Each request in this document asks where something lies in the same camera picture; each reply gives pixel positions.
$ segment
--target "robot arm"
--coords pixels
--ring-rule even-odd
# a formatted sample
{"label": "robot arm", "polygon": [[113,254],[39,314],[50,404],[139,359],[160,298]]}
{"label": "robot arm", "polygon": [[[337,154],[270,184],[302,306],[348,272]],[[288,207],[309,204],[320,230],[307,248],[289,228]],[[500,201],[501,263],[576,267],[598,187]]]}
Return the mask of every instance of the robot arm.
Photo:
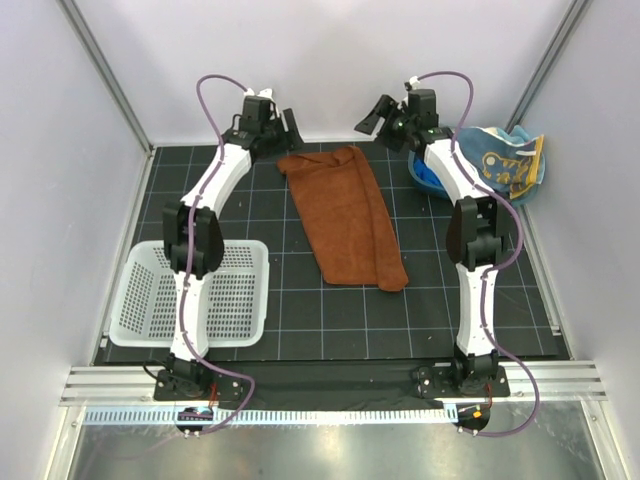
{"label": "robot arm", "polygon": [[[176,282],[179,304],[183,294],[185,270],[189,253],[188,216],[196,197],[200,195],[194,216],[194,251],[192,274],[185,299],[184,323],[189,332],[193,349],[204,357],[209,349],[206,334],[208,300],[203,292],[205,275],[215,272],[224,256],[224,240],[218,218],[229,195],[246,175],[255,161],[267,155],[294,150],[302,145],[293,112],[281,112],[273,101],[272,91],[263,90],[257,95],[252,90],[245,93],[243,110],[234,124],[223,135],[224,158],[221,149],[193,189],[180,201],[169,202],[163,209],[162,229],[165,257],[171,265]],[[200,365],[185,345],[176,309],[176,325],[173,344],[156,385],[156,398],[168,397],[178,390],[202,392],[210,385],[210,373]]]}
{"label": "robot arm", "polygon": [[[508,212],[495,199],[480,192],[465,178],[451,155],[452,132],[438,127],[436,95],[419,89],[417,78],[405,84],[408,95],[400,103],[383,95],[356,130],[372,134],[384,119],[376,142],[398,151],[405,143],[424,159],[454,204],[447,232],[447,253],[460,279],[460,330],[453,352],[452,377],[463,395],[484,393],[498,374],[498,353],[481,325],[484,308],[488,330],[493,333],[495,271],[488,273],[487,293],[481,299],[482,276],[500,262],[506,251]],[[463,168],[476,184],[490,188],[456,145]]]}

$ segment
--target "purple cable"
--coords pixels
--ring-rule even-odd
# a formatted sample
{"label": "purple cable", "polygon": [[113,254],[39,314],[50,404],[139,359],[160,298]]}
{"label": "purple cable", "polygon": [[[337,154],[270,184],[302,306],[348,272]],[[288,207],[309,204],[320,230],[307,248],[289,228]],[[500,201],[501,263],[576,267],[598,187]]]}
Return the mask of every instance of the purple cable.
{"label": "purple cable", "polygon": [[207,367],[209,370],[211,370],[213,372],[220,373],[222,375],[227,375],[229,377],[238,378],[240,380],[246,380],[247,382],[249,382],[249,392],[247,393],[245,398],[242,400],[242,402],[240,403],[238,408],[233,413],[231,413],[231,415],[229,415],[227,418],[222,420],[220,423],[202,430],[200,432],[201,436],[202,435],[207,435],[209,433],[217,432],[221,428],[224,428],[225,425],[227,425],[231,420],[233,420],[235,417],[237,417],[238,414],[247,406],[247,404],[251,400],[251,397],[253,396],[253,391],[256,388],[256,382],[253,379],[253,377],[250,377],[249,375],[244,375],[242,373],[232,372],[231,370],[226,370],[224,368],[217,367],[214,364],[212,364],[212,363],[208,362],[207,360],[205,360],[203,357],[201,357],[198,354],[198,352],[196,352],[196,350],[193,348],[193,345],[191,344],[191,340],[189,340],[189,337],[188,337],[188,332],[186,331],[185,325],[184,325],[184,306],[185,306],[185,302],[186,302],[186,299],[187,299],[187,291],[189,289],[189,277],[191,276],[191,270],[193,268],[193,253],[194,253],[194,250],[195,250],[195,248],[194,248],[195,231],[194,231],[194,228],[193,228],[193,224],[194,224],[194,221],[195,221],[196,209],[198,208],[198,203],[202,199],[202,194],[206,190],[206,188],[209,185],[209,183],[211,183],[211,180],[213,180],[213,177],[215,177],[216,173],[218,173],[218,171],[220,170],[220,167],[222,167],[222,163],[224,161],[224,139],[222,138],[222,134],[220,133],[220,129],[218,128],[218,125],[216,124],[216,122],[213,119],[213,117],[211,116],[211,112],[209,112],[209,109],[207,108],[207,104],[205,103],[204,98],[202,97],[202,90],[201,90],[202,84],[206,80],[209,80],[209,79],[226,80],[227,82],[233,83],[234,85],[236,85],[237,87],[239,87],[243,91],[245,91],[245,92],[247,91],[247,88],[244,85],[242,85],[237,80],[234,80],[234,79],[232,79],[230,77],[227,77],[226,75],[218,75],[218,74],[205,75],[200,80],[198,80],[198,83],[196,83],[196,93],[198,95],[198,100],[200,101],[200,106],[202,107],[202,110],[204,111],[204,114],[206,115],[207,120],[209,120],[209,123],[211,124],[211,127],[213,127],[213,131],[215,132],[216,137],[218,137],[218,148],[220,149],[220,159],[218,160],[218,163],[216,163],[216,165],[214,166],[214,168],[211,171],[211,173],[209,174],[209,176],[205,179],[204,182],[202,182],[202,186],[200,187],[200,190],[198,191],[198,194],[194,198],[193,205],[191,205],[191,208],[189,209],[188,227],[187,227],[187,231],[188,231],[187,237],[188,237],[188,245],[189,246],[188,246],[188,249],[187,249],[187,265],[186,265],[186,268],[185,268],[185,276],[184,276],[182,295],[180,296],[180,306],[178,308],[178,323],[180,324],[180,332],[182,334],[182,340],[184,341],[184,343],[185,343],[187,349],[189,350],[189,352],[191,353],[191,355],[193,355],[193,357],[199,363],[201,363],[202,365],[204,365],[205,367]]}
{"label": "purple cable", "polygon": [[509,258],[507,258],[504,262],[500,263],[499,265],[495,265],[493,268],[488,269],[482,275],[482,288],[480,290],[480,320],[482,322],[482,329],[484,330],[484,334],[486,335],[487,339],[489,339],[489,342],[491,342],[494,348],[498,352],[500,352],[502,355],[507,357],[508,359],[517,363],[522,368],[522,370],[524,370],[524,372],[527,374],[527,376],[531,380],[531,384],[533,385],[533,393],[535,396],[533,410],[531,411],[531,415],[529,415],[529,418],[527,418],[522,425],[514,429],[507,430],[505,432],[474,432],[473,430],[463,429],[467,433],[477,434],[481,437],[492,437],[492,438],[506,437],[508,435],[514,435],[516,433],[520,433],[522,430],[527,428],[535,420],[536,415],[538,415],[538,411],[540,410],[540,390],[538,389],[538,383],[536,382],[536,379],[534,378],[533,373],[531,373],[531,370],[529,369],[529,367],[527,367],[522,360],[516,357],[513,353],[501,347],[496,341],[496,339],[493,338],[493,335],[491,335],[491,332],[489,332],[489,326],[487,325],[487,318],[485,314],[485,305],[487,301],[487,275],[489,274],[489,272],[504,270],[505,268],[507,268],[509,265],[511,265],[516,261],[516,259],[518,258],[518,255],[520,255],[520,252],[522,251],[522,245],[524,243],[522,223],[520,223],[518,212],[516,212],[515,208],[513,208],[513,206],[506,199],[502,198],[493,190],[485,188],[482,185],[478,185],[473,180],[473,178],[471,178],[471,175],[469,175],[469,172],[467,172],[467,170],[462,165],[462,162],[460,161],[460,158],[456,153],[456,143],[458,141],[458,133],[460,132],[462,125],[464,125],[464,122],[467,119],[467,115],[469,114],[469,110],[471,110],[471,104],[473,103],[473,93],[474,93],[473,82],[464,73],[454,72],[450,70],[427,73],[425,75],[418,77],[418,80],[424,80],[425,78],[437,77],[441,75],[448,75],[448,76],[462,78],[464,81],[467,82],[467,85],[469,86],[469,99],[467,100],[467,106],[465,107],[464,112],[460,117],[460,121],[458,122],[458,125],[456,126],[456,129],[453,133],[453,137],[451,138],[451,155],[453,156],[453,160],[456,162],[456,166],[458,167],[462,175],[464,175],[467,181],[475,189],[479,190],[480,192],[486,195],[489,195],[490,197],[494,198],[497,202],[500,202],[507,209],[507,211],[509,212],[509,215],[511,215],[511,217],[516,223],[516,230],[517,230],[516,248],[513,254]]}

